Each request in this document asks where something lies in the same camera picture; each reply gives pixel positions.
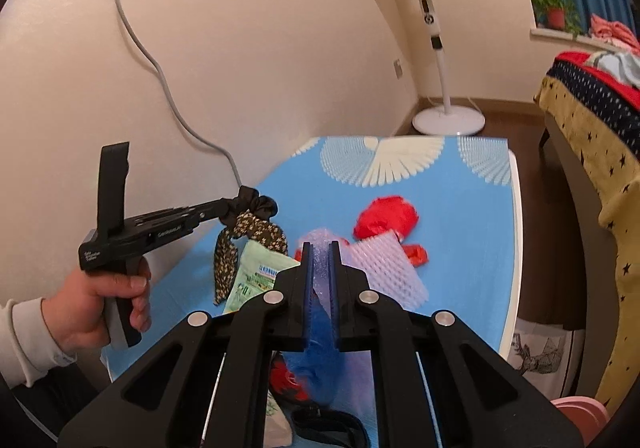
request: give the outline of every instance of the electrical switch plate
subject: electrical switch plate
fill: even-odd
[[[394,69],[396,70],[396,78],[400,80],[402,78],[402,65],[400,60],[394,60]]]

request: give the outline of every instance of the fingernail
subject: fingernail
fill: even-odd
[[[129,285],[132,289],[143,289],[146,286],[146,278],[145,277],[131,277],[129,279]]]

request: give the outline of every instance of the red flower pot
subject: red flower pot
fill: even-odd
[[[553,30],[564,30],[564,10],[562,8],[551,8],[546,13],[546,21]]]

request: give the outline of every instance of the white floral pattern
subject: white floral pattern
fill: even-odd
[[[309,151],[310,149],[313,149],[316,145],[318,145],[318,141],[320,141],[320,138],[311,138],[304,145],[302,145],[302,147],[300,147],[296,152],[291,154],[291,157],[295,157],[296,155],[304,154],[306,151]]]
[[[443,147],[444,138],[432,136],[327,138],[320,162],[322,170],[341,183],[383,186],[426,170]]]
[[[464,164],[487,183],[511,183],[509,149],[504,139],[460,136],[458,150]]]

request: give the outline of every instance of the white table edge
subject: white table edge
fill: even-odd
[[[505,360],[511,350],[511,341],[518,317],[518,304],[520,302],[520,283],[522,281],[522,243],[524,233],[522,230],[522,195],[520,193],[520,177],[518,176],[518,162],[513,152],[509,151],[509,163],[511,166],[511,186],[513,188],[513,226],[514,226],[514,255],[513,255],[513,282],[511,283],[511,298],[504,321],[502,340],[498,353]]]

